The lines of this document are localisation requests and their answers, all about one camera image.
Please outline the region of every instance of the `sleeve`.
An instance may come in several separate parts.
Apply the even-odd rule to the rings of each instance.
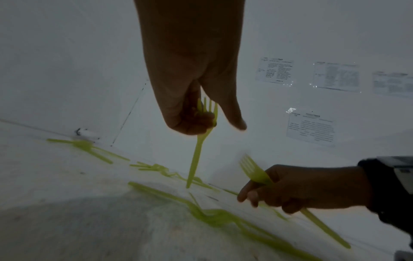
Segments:
[[[413,248],[413,157],[378,157],[362,160],[373,188],[373,200],[368,209],[380,220],[412,237]]]

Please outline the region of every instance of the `hand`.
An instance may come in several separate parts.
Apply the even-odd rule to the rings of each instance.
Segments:
[[[135,0],[143,51],[165,123],[198,135],[213,115],[196,114],[200,87],[238,129],[247,125],[237,101],[236,73],[243,0]]]
[[[249,181],[238,194],[238,201],[248,199],[253,207],[259,201],[282,206],[288,214],[301,208],[342,209],[368,206],[372,188],[361,167],[303,168],[274,165],[265,171],[274,184]]]

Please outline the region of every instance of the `printed notice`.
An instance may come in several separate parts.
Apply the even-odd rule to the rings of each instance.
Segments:
[[[263,57],[259,61],[256,80],[290,85],[293,65],[292,60]]]
[[[359,66],[355,64],[335,64],[316,62],[314,64],[313,86],[359,92]]]
[[[334,146],[336,143],[336,122],[314,113],[291,112],[287,137]]]
[[[374,72],[373,90],[376,94],[413,98],[413,75]]]

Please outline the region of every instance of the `yellow plastic fork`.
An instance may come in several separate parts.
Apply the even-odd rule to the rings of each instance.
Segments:
[[[201,103],[201,99],[198,99],[197,104],[198,113],[205,113],[205,112],[212,112],[212,100],[209,101],[209,110],[207,111],[207,98],[204,97],[203,105]],[[218,117],[218,104],[215,103],[214,105],[214,115],[215,118],[213,120],[213,127],[208,129],[206,133],[200,134],[197,136],[197,145],[195,146],[194,156],[192,157],[191,167],[189,168],[189,175],[188,180],[186,181],[186,188],[191,186],[191,183],[195,177],[195,172],[197,171],[199,157],[201,156],[202,144],[208,135],[211,133],[212,129],[216,126],[216,119]]]
[[[240,166],[244,173],[254,182],[269,185],[272,184],[272,180],[267,175],[267,173],[260,168],[250,156],[245,155],[241,161]],[[326,224],[324,224],[319,218],[317,218],[313,213],[311,213],[308,209],[302,208],[300,212],[306,216],[311,222],[321,228],[327,235],[332,237],[335,241],[343,245],[345,248],[350,249],[351,245],[345,241],[342,237],[340,237],[336,232],[334,232],[331,228],[329,228]]]

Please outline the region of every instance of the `paper sign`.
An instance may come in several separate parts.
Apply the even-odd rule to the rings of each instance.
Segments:
[[[291,85],[294,61],[263,57],[259,61],[256,80]]]
[[[374,72],[373,91],[376,94],[413,98],[413,75]]]
[[[355,64],[335,64],[316,62],[314,64],[313,86],[359,92],[359,66]]]
[[[291,112],[287,137],[334,146],[336,143],[336,122],[314,113]]]

